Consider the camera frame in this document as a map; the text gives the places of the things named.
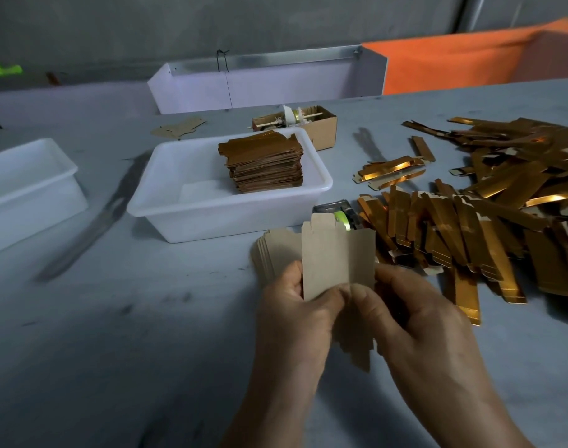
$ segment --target orange bin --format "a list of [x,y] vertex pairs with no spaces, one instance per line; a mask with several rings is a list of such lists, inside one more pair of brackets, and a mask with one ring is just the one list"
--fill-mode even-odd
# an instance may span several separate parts
[[363,46],[389,59],[384,94],[568,76],[568,18],[534,27]]

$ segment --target brown cardboard box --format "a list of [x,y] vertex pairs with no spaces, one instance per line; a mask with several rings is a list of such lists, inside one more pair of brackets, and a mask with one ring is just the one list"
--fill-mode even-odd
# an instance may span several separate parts
[[[333,145],[336,144],[338,117],[332,112],[325,110],[325,108],[323,108],[321,105],[303,107],[302,112],[305,114],[323,113],[313,118],[313,121],[309,124],[301,124],[298,125],[298,127],[302,127],[307,131],[309,138],[313,142],[313,146],[315,146],[315,149],[317,149],[318,151],[333,147]],[[256,132],[260,131],[261,128],[258,128],[258,125],[273,122],[276,118],[283,119],[284,113],[279,112],[268,114],[266,116],[260,116],[258,118],[253,118],[253,130]]]

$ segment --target person's left hand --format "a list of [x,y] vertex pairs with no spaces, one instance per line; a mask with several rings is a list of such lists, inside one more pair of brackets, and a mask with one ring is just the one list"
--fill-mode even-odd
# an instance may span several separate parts
[[295,261],[267,286],[257,315],[255,367],[285,375],[302,368],[321,376],[332,343],[332,327],[344,308],[347,286],[304,301],[302,262]]

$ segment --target table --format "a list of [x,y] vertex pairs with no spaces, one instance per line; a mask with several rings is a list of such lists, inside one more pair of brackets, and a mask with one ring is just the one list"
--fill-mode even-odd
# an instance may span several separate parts
[[[319,102],[337,114],[336,146],[320,152],[334,179],[321,203],[360,193],[368,160],[412,153],[414,119],[452,116],[568,124],[568,79]],[[204,112],[188,137],[246,132],[276,107]],[[79,166],[90,209],[0,252],[0,447],[215,446],[240,403],[253,356],[259,289],[249,248],[260,233],[169,244],[126,214],[68,271],[33,277],[101,210],[130,162],[162,142],[152,128],[187,115],[0,130],[0,150],[52,137]],[[437,177],[464,154],[428,137],[437,157],[404,188]],[[509,305],[479,286],[478,342],[510,413],[538,447],[568,447],[568,317],[530,280],[530,303]],[[369,375],[335,346],[307,421],[307,447],[432,447],[381,357]]]

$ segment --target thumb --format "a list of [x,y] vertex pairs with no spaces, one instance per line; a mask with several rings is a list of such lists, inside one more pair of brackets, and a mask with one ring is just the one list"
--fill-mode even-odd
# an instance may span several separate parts
[[350,293],[351,299],[373,331],[377,350],[386,357],[394,341],[407,336],[407,333],[394,320],[390,310],[375,291],[362,284],[352,284]]
[[349,286],[347,284],[339,284],[337,286],[329,288],[317,299],[311,301],[310,303],[315,304],[315,306],[318,308],[327,310],[333,323],[336,320],[336,317],[338,317],[340,311],[346,305],[348,297],[345,298],[345,295],[350,295]]

